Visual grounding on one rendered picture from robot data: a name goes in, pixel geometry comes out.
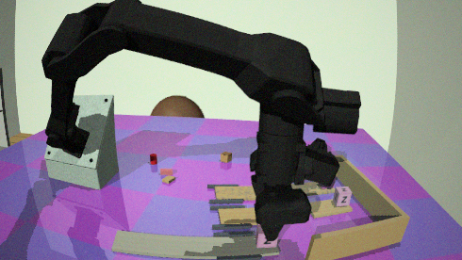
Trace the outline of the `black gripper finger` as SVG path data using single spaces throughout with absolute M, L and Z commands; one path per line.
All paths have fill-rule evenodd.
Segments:
M 260 225 L 261 226 L 261 225 Z M 261 228 L 264 231 L 264 236 L 267 238 L 267 241 L 275 241 L 278 237 L 279 233 L 281 232 L 284 225 L 277 224 L 277 225 L 262 225 Z
M 263 184 L 257 184 L 256 183 L 256 176 L 255 175 L 251 175 L 251 182 L 252 182 L 252 186 L 254 188 L 255 195 L 257 195 L 260 192 L 262 192 L 263 190 L 265 190 Z

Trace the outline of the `yellow rectangular block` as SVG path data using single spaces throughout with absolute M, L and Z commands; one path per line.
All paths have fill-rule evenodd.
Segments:
M 164 179 L 162 179 L 162 182 L 166 183 L 166 184 L 169 184 L 171 181 L 175 181 L 176 178 L 174 176 L 171 176 L 171 175 L 168 175 L 168 177 L 164 177 Z

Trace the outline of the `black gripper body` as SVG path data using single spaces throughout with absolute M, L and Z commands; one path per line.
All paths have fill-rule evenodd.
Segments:
M 296 224 L 309 221 L 311 204 L 300 189 L 293 189 L 299 153 L 306 149 L 304 133 L 278 136 L 258 129 L 257 149 L 250 156 L 250 169 L 264 189 L 256 195 L 256 223 Z

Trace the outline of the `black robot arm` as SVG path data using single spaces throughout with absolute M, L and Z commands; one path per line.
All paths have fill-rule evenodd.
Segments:
M 267 32 L 247 34 L 140 0 L 115 0 L 67 14 L 41 59 L 45 78 L 52 80 L 45 129 L 50 147 L 81 157 L 90 132 L 75 125 L 76 81 L 123 49 L 233 80 L 259 102 L 259 129 L 268 134 L 300 135 L 304 123 L 317 133 L 357 131 L 360 93 L 323 88 L 320 68 L 300 42 Z M 339 167 L 326 142 L 316 138 L 299 153 L 294 185 L 307 179 L 329 187 Z

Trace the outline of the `small tan cube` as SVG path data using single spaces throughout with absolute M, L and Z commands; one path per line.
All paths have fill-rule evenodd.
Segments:
M 221 153 L 221 162 L 229 163 L 232 161 L 232 153 L 223 152 Z

